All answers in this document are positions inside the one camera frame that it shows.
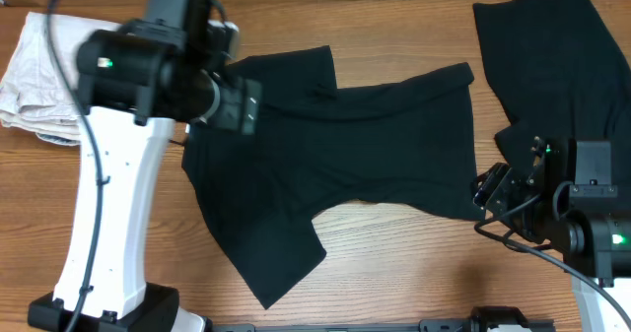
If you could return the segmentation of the black t-shirt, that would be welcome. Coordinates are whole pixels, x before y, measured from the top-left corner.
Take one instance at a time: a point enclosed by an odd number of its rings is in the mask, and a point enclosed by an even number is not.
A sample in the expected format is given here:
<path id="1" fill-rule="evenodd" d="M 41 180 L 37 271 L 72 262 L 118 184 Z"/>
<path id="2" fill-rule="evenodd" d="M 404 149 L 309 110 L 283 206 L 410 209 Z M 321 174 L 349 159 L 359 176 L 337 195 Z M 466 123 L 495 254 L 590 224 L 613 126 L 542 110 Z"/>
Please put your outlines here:
<path id="1" fill-rule="evenodd" d="M 481 218 L 467 64 L 341 89 L 322 46 L 229 71 L 262 87 L 255 130 L 192 127 L 182 167 L 210 233 L 262 306 L 324 259 L 313 220 L 331 207 L 360 200 Z"/>

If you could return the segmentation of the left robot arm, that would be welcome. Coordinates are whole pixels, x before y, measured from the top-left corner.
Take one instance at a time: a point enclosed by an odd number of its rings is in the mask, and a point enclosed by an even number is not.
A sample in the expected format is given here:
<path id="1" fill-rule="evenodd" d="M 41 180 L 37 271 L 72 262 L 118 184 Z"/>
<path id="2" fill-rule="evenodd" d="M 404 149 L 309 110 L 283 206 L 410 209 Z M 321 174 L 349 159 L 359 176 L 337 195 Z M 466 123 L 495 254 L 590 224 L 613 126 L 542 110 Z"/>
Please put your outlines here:
<path id="1" fill-rule="evenodd" d="M 249 135 L 261 87 L 230 79 L 238 27 L 227 21 L 136 20 L 97 30 L 77 53 L 80 179 L 70 246 L 28 322 L 44 331 L 208 331 L 176 289 L 145 278 L 157 175 L 175 126 Z"/>

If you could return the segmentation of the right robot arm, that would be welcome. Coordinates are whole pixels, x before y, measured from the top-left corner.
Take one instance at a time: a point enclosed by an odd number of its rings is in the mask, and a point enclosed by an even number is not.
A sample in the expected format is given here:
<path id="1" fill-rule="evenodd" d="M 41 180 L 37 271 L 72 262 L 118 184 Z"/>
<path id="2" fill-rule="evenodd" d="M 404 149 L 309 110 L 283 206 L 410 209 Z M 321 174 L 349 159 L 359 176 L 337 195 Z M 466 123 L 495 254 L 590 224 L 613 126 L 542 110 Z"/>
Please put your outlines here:
<path id="1" fill-rule="evenodd" d="M 607 141 L 536 138 L 528 170 L 496 163 L 473 202 L 477 233 L 568 273 L 586 331 L 630 328 L 630 189 L 612 179 Z"/>

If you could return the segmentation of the folded beige clothes stack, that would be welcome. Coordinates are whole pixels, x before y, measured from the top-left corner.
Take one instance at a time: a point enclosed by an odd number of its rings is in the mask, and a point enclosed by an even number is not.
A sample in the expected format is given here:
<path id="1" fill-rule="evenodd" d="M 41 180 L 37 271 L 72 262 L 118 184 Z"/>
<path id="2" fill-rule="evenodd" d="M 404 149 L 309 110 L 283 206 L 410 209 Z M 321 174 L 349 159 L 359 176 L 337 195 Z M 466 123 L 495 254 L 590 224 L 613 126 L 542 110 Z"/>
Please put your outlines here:
<path id="1" fill-rule="evenodd" d="M 1 124 L 33 133 L 80 141 L 79 115 L 49 55 L 45 15 L 30 12 L 1 80 Z M 56 15 L 52 31 L 59 61 L 72 86 L 77 84 L 77 50 L 96 30 L 117 23 Z"/>

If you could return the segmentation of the black garment pile right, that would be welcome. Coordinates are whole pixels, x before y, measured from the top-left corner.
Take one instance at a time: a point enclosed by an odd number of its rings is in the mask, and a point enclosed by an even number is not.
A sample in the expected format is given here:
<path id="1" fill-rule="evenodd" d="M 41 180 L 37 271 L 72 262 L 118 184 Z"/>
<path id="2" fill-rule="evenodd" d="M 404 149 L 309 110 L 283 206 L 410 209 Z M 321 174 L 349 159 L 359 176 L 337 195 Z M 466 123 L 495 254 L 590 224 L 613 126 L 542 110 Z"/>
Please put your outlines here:
<path id="1" fill-rule="evenodd" d="M 534 138 L 608 140 L 612 180 L 630 182 L 630 67 L 591 0 L 473 6 L 487 82 L 510 121 L 495 136 L 527 171 Z"/>

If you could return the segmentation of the light blue garment under beige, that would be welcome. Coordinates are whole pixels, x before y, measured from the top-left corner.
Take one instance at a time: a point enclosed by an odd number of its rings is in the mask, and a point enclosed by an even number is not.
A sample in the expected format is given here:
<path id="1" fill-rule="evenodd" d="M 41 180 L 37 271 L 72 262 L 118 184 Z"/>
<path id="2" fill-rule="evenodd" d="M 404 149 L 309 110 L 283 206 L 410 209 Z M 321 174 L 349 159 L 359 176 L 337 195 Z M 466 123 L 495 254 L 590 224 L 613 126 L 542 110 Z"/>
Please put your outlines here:
<path id="1" fill-rule="evenodd" d="M 75 147 L 81 144 L 81 142 L 78 140 L 66 139 L 66 138 L 62 138 L 62 137 L 58 137 L 54 135 L 48 135 L 48 134 L 43 134 L 43 133 L 36 133 L 35 135 L 41 141 L 58 145 L 58 146 Z"/>

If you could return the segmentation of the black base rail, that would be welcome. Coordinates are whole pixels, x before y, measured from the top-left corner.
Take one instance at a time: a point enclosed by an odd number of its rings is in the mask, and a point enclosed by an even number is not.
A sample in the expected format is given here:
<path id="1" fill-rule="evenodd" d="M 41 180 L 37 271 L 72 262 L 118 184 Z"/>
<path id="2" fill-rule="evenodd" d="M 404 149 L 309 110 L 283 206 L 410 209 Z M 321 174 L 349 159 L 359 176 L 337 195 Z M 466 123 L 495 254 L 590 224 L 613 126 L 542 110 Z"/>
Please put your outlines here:
<path id="1" fill-rule="evenodd" d="M 255 326 L 214 324 L 212 332 L 556 332 L 552 319 L 528 319 L 514 306 L 477 306 L 467 317 L 416 323 Z"/>

